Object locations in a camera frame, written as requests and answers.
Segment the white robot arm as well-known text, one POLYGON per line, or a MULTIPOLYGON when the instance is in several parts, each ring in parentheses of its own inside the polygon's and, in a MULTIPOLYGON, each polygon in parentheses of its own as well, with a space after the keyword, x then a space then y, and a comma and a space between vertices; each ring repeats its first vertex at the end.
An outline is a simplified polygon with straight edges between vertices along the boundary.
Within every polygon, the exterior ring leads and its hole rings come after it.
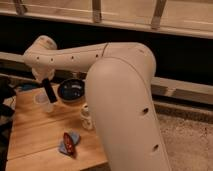
POLYGON ((172 171, 155 112, 152 51, 135 42, 58 49, 48 36, 24 52, 38 81, 56 70, 85 72, 89 114, 111 171, 172 171))

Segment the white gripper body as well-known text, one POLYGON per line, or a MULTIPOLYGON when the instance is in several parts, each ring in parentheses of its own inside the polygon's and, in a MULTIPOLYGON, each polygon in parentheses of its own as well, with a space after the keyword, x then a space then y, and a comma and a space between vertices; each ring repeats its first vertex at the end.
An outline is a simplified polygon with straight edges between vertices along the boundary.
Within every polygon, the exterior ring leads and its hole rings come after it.
POLYGON ((34 75, 36 81, 39 83, 41 83, 44 79, 52 80, 54 77, 54 73, 54 69, 32 69, 32 74, 34 75))

